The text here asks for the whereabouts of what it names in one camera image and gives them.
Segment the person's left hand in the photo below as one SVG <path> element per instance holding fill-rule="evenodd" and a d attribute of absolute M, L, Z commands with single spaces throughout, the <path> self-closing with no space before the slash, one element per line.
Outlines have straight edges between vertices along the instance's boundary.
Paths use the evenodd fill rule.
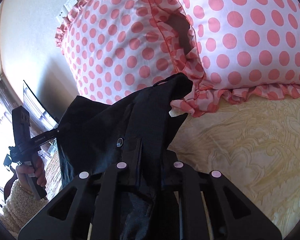
<path fill-rule="evenodd" d="M 35 177 L 37 178 L 37 184 L 41 187 L 45 187 L 47 180 L 46 180 L 46 172 L 44 170 L 44 162 L 42 158 L 36 154 L 33 155 L 33 162 L 34 166 L 30 167 L 25 164 L 20 164 L 16 167 L 16 174 L 17 178 L 19 180 L 19 184 L 21 187 L 26 189 L 27 191 L 33 192 L 27 178 L 29 177 L 29 174 L 35 174 Z"/>

